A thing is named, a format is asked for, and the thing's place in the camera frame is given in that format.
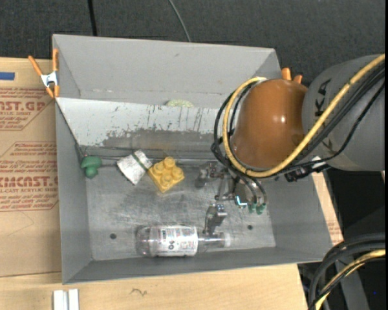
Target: black cable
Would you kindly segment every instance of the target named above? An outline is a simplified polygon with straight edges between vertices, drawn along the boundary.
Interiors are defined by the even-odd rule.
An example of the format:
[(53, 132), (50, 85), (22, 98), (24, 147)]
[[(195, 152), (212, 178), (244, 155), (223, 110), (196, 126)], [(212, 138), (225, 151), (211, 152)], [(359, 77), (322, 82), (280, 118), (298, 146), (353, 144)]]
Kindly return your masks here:
[(188, 34), (186, 25), (185, 25), (184, 22), (182, 21), (182, 18), (181, 18), (180, 13), (178, 12), (178, 10), (177, 10), (177, 8), (176, 8), (176, 6), (174, 5), (174, 2), (173, 2), (172, 0), (168, 0), (168, 2), (169, 2), (169, 4), (171, 5), (171, 7), (173, 8), (175, 15), (177, 15), (178, 20), (180, 21), (180, 24), (181, 24), (181, 26), (182, 26), (182, 29), (184, 30), (184, 33), (185, 33), (185, 35), (186, 35), (186, 37), (187, 37), (187, 40), (188, 40), (188, 42), (190, 43), (190, 42), (191, 42), (191, 38), (190, 38), (190, 36), (189, 36), (189, 34)]
[[(368, 260), (364, 261), (363, 262), (363, 265), (367, 264), (367, 263), (371, 263), (371, 262), (375, 262), (377, 260), (383, 260), (384, 258), (369, 258)], [(328, 286), (327, 289), (325, 290), (322, 290), (322, 293), (315, 299), (312, 301), (312, 303), (309, 304), (309, 307), (308, 307), (308, 310), (311, 310), (311, 309), (315, 309), (315, 305), (327, 294), (330, 294), (332, 292), (333, 289), (335, 289), (340, 283), (341, 281), (346, 278), (351, 272), (353, 272), (354, 268), (349, 268), (347, 269), (345, 272), (341, 273), (341, 275), (336, 278), (336, 280), (331, 283), (330, 286)]]
[[(332, 255), (348, 248), (352, 247), (354, 245), (358, 245), (361, 243), (367, 243), (367, 244), (373, 244), (374, 242), (384, 242), (385, 241), (385, 233), (370, 233), (370, 234), (363, 234), (360, 236), (355, 236), (352, 238), (349, 238), (345, 240), (344, 242), (341, 242), (337, 245), (335, 245), (333, 248), (331, 248), (323, 259), (329, 258)], [(327, 280), (327, 271), (325, 271), (325, 274), (323, 274), (319, 280), (320, 285), (325, 285)]]
[(253, 202), (254, 203), (257, 203), (257, 193), (253, 187), (253, 185), (247, 180), (246, 177), (244, 177), (238, 170), (234, 169), (230, 163), (230, 161), (228, 159), (226, 159), (222, 152), (221, 152), (221, 149), (220, 149), (220, 143), (219, 142), (219, 136), (218, 136), (218, 132), (219, 132), (219, 122), (220, 122), (220, 118), (221, 118), (221, 115), (222, 115), (222, 112), (224, 111), (224, 109), (226, 108), (226, 105), (228, 104), (231, 96), (233, 95), (233, 93), (231, 93), (223, 102), (223, 104), (221, 105), (218, 113), (217, 113), (217, 116), (215, 118), (215, 122), (214, 122), (214, 143), (211, 145), (211, 151), (212, 153), (214, 154), (214, 156), (217, 158), (217, 160), (222, 163), (228, 170), (230, 170), (232, 173), (234, 173), (234, 175), (236, 175), (237, 178), (239, 178), (241, 181), (243, 181), (243, 183), (250, 189), (250, 192), (252, 192), (253, 194)]
[(96, 29), (96, 20), (95, 20), (95, 13), (93, 10), (93, 1), (88, 0), (88, 9), (89, 9), (89, 16), (91, 17), (91, 26), (92, 26), (92, 34), (93, 36), (98, 36), (98, 30)]
[(368, 104), (366, 105), (366, 107), (364, 108), (362, 113), (358, 116), (358, 119), (355, 121), (352, 128), (350, 129), (348, 136), (346, 137), (345, 141), (343, 142), (341, 148), (339, 148), (339, 150), (335, 154), (333, 154), (327, 158), (320, 159), (320, 160), (310, 161), (310, 162), (302, 163), (300, 165), (293, 165), (290, 168), (290, 170), (292, 171), (292, 170), (296, 170), (300, 167), (308, 167), (308, 166), (319, 164), (319, 163), (325, 163), (325, 162), (331, 160), (332, 158), (335, 158), (336, 156), (340, 155), (345, 150), (347, 145), (349, 144), (349, 141), (352, 139), (356, 129), (358, 128), (358, 125), (361, 123), (362, 119), (366, 116), (369, 109), (372, 107), (372, 104), (375, 102), (375, 100), (378, 98), (378, 96), (382, 93), (383, 90), (385, 90), (385, 81), (382, 83), (381, 87), (378, 89), (378, 91), (374, 94), (374, 96), (368, 102)]
[(325, 128), (308, 144), (304, 153), (300, 154), (295, 161), (301, 161), (307, 157), (332, 131), (332, 129), (342, 120), (350, 109), (363, 97), (363, 95), (375, 86), (385, 76), (385, 62), (381, 63), (378, 68), (373, 70), (367, 79), (354, 91), (351, 98), (334, 113), (333, 118), (325, 126)]
[(364, 253), (366, 251), (373, 251), (376, 249), (384, 249), (385, 242), (376, 242), (376, 243), (361, 243), (358, 245), (353, 245), (338, 252), (337, 254), (332, 255), (329, 258), (326, 258), (322, 261), (321, 265), (316, 269), (312, 282), (310, 283), (308, 302), (312, 304), (313, 301), (317, 298), (316, 291), (318, 287), (319, 280), (322, 275), (325, 274), (326, 270), (333, 265), (340, 258), (344, 258), (350, 255)]

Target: green object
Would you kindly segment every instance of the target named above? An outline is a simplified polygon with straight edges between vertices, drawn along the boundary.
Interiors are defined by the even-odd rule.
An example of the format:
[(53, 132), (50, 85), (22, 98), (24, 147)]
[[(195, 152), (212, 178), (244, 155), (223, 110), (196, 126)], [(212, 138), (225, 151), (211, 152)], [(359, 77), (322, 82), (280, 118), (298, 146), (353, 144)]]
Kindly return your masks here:
[(254, 212), (254, 209), (256, 209), (256, 207), (257, 207), (257, 205), (256, 205), (256, 203), (253, 203), (253, 204), (249, 204), (248, 205), (248, 212), (250, 213), (250, 214), (252, 214), (253, 212)]
[(264, 211), (264, 208), (266, 208), (266, 204), (265, 203), (262, 203), (262, 204), (258, 205), (256, 207), (256, 213), (257, 214), (262, 214), (263, 211)]
[(82, 159), (80, 167), (85, 169), (85, 175), (92, 179), (98, 174), (98, 168), (102, 165), (102, 160), (97, 156), (86, 156)]
[(169, 107), (194, 107), (191, 102), (181, 99), (169, 100), (166, 105)]

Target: bottle label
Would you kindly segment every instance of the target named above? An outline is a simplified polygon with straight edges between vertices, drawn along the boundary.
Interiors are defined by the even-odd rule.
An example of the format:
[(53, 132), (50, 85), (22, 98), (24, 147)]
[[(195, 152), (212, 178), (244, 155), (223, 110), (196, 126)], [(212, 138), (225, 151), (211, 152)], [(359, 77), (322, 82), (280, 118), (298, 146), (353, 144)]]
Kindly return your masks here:
[(158, 243), (152, 249), (154, 256), (194, 256), (199, 246), (199, 237), (195, 226), (163, 225), (151, 229), (152, 238)]

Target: bin floor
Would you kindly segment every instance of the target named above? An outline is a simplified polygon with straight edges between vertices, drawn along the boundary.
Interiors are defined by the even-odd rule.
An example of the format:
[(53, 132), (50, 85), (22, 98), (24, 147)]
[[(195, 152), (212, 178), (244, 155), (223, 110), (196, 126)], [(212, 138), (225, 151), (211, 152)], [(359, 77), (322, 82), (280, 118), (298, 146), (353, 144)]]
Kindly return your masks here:
[[(179, 223), (195, 225), (202, 232), (208, 206), (215, 203), (219, 180), (196, 189), (198, 167), (183, 166), (185, 179), (161, 193), (146, 174), (133, 185), (116, 168), (101, 167), (99, 174), (87, 180), (88, 219), (92, 257), (114, 260), (138, 257), (135, 232), (141, 225)], [(229, 233), (232, 249), (275, 247), (270, 213), (258, 216), (224, 202), (228, 217), (216, 232)]]

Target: cardboard sheet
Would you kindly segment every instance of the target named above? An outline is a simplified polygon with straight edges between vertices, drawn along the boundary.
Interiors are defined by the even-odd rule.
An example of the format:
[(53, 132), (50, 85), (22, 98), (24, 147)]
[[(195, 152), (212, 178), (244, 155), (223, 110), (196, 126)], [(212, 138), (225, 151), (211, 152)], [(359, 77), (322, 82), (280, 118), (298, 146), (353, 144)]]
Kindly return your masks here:
[(0, 276), (60, 271), (55, 103), (28, 59), (0, 71)]

